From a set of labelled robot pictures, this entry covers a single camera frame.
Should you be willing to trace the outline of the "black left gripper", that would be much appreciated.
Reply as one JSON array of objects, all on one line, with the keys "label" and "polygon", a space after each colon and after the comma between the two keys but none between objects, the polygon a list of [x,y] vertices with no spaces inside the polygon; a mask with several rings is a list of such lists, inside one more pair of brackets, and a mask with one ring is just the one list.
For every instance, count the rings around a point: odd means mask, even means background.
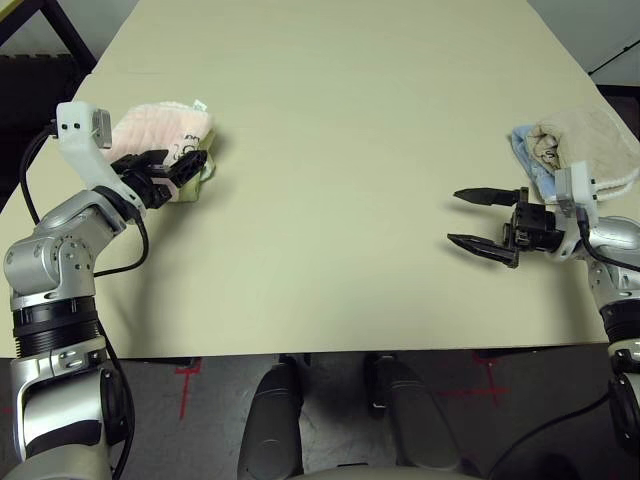
[{"label": "black left gripper", "polygon": [[200,174],[208,156],[205,150],[192,150],[167,168],[163,167],[167,154],[166,149],[147,150],[124,155],[111,163],[112,169],[122,173],[123,182],[140,197],[146,209],[159,209],[172,198],[169,186],[155,180],[170,180],[182,188]]}]

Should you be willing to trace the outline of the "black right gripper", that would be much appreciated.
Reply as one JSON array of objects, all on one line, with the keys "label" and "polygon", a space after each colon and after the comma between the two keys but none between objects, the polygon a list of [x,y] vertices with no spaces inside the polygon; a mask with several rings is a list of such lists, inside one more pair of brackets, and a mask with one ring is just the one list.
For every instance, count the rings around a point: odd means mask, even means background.
[{"label": "black right gripper", "polygon": [[447,239],[467,252],[496,261],[508,268],[519,266],[519,251],[556,251],[564,233],[556,217],[544,205],[530,203],[527,187],[516,190],[467,188],[454,193],[458,199],[483,206],[513,206],[511,219],[503,227],[503,242],[469,234],[451,234]]}]

